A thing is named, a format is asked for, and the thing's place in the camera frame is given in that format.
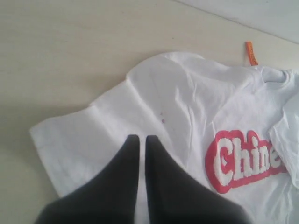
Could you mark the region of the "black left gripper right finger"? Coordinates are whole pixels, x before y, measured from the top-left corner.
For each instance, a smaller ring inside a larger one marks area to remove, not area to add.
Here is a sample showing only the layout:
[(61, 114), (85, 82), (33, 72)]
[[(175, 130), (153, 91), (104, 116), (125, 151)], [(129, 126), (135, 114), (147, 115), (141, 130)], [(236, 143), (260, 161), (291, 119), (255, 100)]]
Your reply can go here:
[(210, 191), (188, 175), (157, 136), (145, 143), (145, 177), (152, 224), (250, 224), (238, 204)]

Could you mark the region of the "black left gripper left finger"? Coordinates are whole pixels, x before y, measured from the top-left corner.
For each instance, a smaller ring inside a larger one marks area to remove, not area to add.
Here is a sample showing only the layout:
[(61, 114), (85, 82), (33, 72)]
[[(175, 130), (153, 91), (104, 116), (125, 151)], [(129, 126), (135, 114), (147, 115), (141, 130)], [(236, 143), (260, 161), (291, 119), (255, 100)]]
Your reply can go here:
[(114, 158), (84, 186), (48, 204), (37, 224), (133, 224), (140, 140), (129, 135)]

